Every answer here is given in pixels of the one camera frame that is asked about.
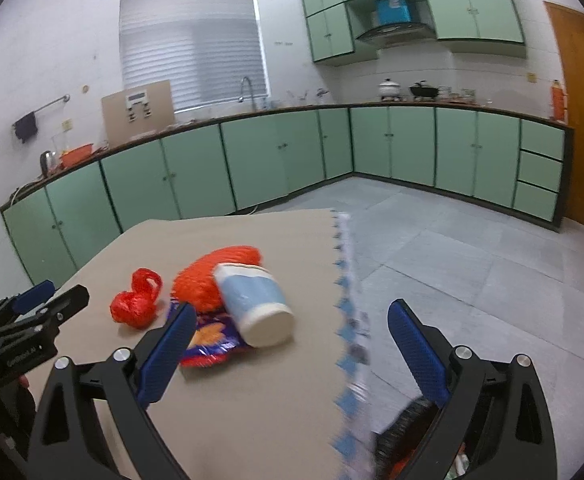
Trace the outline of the chrome sink faucet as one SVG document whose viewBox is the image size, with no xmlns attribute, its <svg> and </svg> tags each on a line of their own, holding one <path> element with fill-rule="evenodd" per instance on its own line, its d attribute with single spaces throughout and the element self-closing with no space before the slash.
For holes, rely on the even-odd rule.
<svg viewBox="0 0 584 480">
<path fill-rule="evenodd" d="M 256 110 L 255 94 L 253 84 L 249 76 L 243 76 L 240 82 L 239 102 L 245 103 L 246 101 L 249 101 L 251 110 L 255 112 Z"/>
</svg>

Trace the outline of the white blue paper cup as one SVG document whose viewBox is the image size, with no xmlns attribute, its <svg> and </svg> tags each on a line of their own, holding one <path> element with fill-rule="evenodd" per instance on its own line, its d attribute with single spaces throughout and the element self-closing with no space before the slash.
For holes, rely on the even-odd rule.
<svg viewBox="0 0 584 480">
<path fill-rule="evenodd" d="M 280 285 L 265 268 L 219 263 L 213 277 L 225 309 L 249 346 L 269 348 L 292 338 L 294 313 Z"/>
</svg>

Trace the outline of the white cooking pot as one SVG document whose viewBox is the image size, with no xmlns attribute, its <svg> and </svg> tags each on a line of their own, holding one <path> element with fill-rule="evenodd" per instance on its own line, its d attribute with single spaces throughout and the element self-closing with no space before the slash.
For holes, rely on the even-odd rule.
<svg viewBox="0 0 584 480">
<path fill-rule="evenodd" d="M 400 102 L 400 84 L 392 81 L 392 79 L 386 78 L 377 87 L 377 94 L 382 102 Z"/>
</svg>

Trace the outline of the range hood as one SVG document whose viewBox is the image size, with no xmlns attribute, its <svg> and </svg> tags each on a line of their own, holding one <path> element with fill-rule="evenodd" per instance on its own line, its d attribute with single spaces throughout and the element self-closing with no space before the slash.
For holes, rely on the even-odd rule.
<svg viewBox="0 0 584 480">
<path fill-rule="evenodd" d="M 358 41 L 377 50 L 409 44 L 414 41 L 435 40 L 435 30 L 418 22 L 401 22 L 374 27 L 357 37 Z"/>
</svg>

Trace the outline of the orange plastic basin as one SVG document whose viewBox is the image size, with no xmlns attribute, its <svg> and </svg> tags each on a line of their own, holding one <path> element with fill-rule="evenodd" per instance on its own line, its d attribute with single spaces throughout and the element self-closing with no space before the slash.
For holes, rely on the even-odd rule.
<svg viewBox="0 0 584 480">
<path fill-rule="evenodd" d="M 83 144 L 78 146 L 78 148 L 72 148 L 71 150 L 64 151 L 60 155 L 60 161 L 65 169 L 75 167 L 80 162 L 90 158 L 93 153 L 93 144 Z"/>
</svg>

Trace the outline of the window roller blind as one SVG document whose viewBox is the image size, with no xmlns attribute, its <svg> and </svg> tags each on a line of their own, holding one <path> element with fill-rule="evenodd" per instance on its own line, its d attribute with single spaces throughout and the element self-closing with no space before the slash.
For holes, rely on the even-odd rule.
<svg viewBox="0 0 584 480">
<path fill-rule="evenodd" d="M 119 51 L 124 86 L 169 80 L 175 110 L 236 101 L 243 76 L 269 94 L 256 0 L 120 0 Z"/>
</svg>

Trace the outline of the steel electric kettle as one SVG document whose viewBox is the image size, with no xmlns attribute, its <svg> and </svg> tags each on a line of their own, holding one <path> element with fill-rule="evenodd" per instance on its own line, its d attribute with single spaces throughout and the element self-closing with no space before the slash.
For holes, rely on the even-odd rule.
<svg viewBox="0 0 584 480">
<path fill-rule="evenodd" d="M 44 151 L 41 153 L 39 156 L 39 165 L 43 179 L 52 176 L 58 165 L 56 153 L 53 151 Z"/>
</svg>

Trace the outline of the orange thermos bottle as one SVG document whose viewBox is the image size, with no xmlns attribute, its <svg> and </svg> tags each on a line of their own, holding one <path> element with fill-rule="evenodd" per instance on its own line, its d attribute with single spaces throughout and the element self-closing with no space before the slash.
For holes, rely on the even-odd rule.
<svg viewBox="0 0 584 480">
<path fill-rule="evenodd" d="M 566 95 L 560 81 L 555 79 L 551 84 L 552 118 L 556 122 L 566 122 Z"/>
</svg>

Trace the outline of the black wok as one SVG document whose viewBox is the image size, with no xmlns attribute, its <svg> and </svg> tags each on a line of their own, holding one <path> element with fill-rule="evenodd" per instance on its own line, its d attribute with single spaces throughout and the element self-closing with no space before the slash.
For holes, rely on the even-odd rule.
<svg viewBox="0 0 584 480">
<path fill-rule="evenodd" d="M 435 101 L 440 94 L 440 89 L 431 86 L 425 80 L 416 81 L 409 90 L 414 101 Z"/>
</svg>

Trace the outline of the brown cutting board with scale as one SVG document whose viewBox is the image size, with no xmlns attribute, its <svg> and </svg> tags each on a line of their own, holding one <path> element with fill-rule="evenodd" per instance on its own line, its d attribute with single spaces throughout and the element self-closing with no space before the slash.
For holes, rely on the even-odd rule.
<svg viewBox="0 0 584 480">
<path fill-rule="evenodd" d="M 104 96 L 101 104 L 111 148 L 161 132 L 176 122 L 169 80 Z"/>
</svg>

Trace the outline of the blue box above hood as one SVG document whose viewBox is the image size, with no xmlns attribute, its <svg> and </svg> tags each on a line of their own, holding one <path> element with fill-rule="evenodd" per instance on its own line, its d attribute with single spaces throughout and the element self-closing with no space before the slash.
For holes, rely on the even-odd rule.
<svg viewBox="0 0 584 480">
<path fill-rule="evenodd" d="M 408 0 L 377 0 L 375 10 L 377 10 L 377 20 L 381 26 L 412 21 Z"/>
</svg>

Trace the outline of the dark hanging towel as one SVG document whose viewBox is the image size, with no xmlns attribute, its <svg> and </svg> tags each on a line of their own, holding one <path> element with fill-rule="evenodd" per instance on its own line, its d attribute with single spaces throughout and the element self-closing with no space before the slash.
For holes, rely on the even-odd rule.
<svg viewBox="0 0 584 480">
<path fill-rule="evenodd" d="M 21 144 L 33 139 L 38 133 L 38 124 L 35 112 L 30 112 L 17 119 L 13 124 L 14 136 Z"/>
</svg>

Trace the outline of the red knotted plastic bag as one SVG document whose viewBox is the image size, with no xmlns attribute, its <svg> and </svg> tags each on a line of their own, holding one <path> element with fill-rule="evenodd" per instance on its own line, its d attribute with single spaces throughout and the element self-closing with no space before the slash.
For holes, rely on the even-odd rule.
<svg viewBox="0 0 584 480">
<path fill-rule="evenodd" d="M 157 300 L 163 288 L 163 280 L 159 274 L 140 268 L 131 275 L 129 290 L 120 292 L 109 305 L 113 321 L 144 330 L 156 318 Z"/>
</svg>

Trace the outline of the green lower kitchen cabinets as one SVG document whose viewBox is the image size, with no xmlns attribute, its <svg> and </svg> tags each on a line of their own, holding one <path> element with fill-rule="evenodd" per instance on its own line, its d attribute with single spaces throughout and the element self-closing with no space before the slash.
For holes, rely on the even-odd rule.
<svg viewBox="0 0 584 480">
<path fill-rule="evenodd" d="M 186 125 L 24 186 L 0 213 L 33 282 L 67 282 L 147 220 L 239 214 L 350 176 L 466 200 L 555 230 L 574 133 L 503 110 L 326 105 Z"/>
</svg>

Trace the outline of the orange foam net sleeve round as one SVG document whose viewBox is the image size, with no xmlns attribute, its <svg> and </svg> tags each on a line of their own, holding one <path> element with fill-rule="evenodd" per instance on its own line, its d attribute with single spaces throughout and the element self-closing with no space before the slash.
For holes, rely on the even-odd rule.
<svg viewBox="0 0 584 480">
<path fill-rule="evenodd" d="M 222 307 L 222 299 L 214 278 L 221 263 L 259 266 L 261 253 L 253 246 L 237 245 L 215 249 L 198 258 L 177 274 L 171 287 L 171 298 L 179 304 L 191 304 L 198 314 L 211 313 Z"/>
</svg>

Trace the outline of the purple snack chip bag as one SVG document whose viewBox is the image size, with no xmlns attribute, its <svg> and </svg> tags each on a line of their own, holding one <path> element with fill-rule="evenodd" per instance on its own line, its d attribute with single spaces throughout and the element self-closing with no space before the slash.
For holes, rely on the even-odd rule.
<svg viewBox="0 0 584 480">
<path fill-rule="evenodd" d="M 229 312 L 220 307 L 196 314 L 196 329 L 181 354 L 180 366 L 208 368 L 249 350 L 251 347 L 242 338 Z"/>
</svg>

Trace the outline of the wall towel bar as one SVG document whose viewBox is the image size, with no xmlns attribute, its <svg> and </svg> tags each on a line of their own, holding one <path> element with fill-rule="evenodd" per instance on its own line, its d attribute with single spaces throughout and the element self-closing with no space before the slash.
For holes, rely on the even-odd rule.
<svg viewBox="0 0 584 480">
<path fill-rule="evenodd" d="M 45 103 L 45 104 L 43 104 L 43 105 L 39 106 L 38 108 L 35 108 L 35 109 L 34 109 L 34 110 L 32 110 L 31 112 L 29 112 L 29 113 L 25 114 L 25 115 L 24 115 L 24 116 L 22 116 L 21 118 L 17 119 L 17 120 L 16 120 L 16 122 L 14 122 L 14 124 L 12 125 L 12 127 L 13 127 L 13 128 L 16 128 L 16 124 L 17 124 L 18 122 L 20 122 L 22 119 L 24 119 L 24 118 L 28 117 L 30 114 L 34 114 L 34 115 L 35 115 L 35 114 L 37 114 L 37 113 L 40 113 L 40 112 L 42 112 L 42 110 L 46 110 L 47 108 L 49 108 L 49 107 L 51 107 L 51 106 L 54 106 L 54 105 L 56 105 L 56 104 L 60 104 L 60 103 L 66 104 L 66 103 L 68 103 L 68 102 L 70 101 L 70 99 L 71 99 L 71 96 L 70 96 L 70 94 L 69 94 L 69 93 L 65 93 L 65 94 L 63 94 L 63 96 L 60 96 L 60 97 L 59 97 L 59 98 L 57 98 L 57 99 L 54 99 L 54 100 L 52 100 L 52 101 L 50 101 L 50 102 L 48 102 L 48 103 Z"/>
</svg>

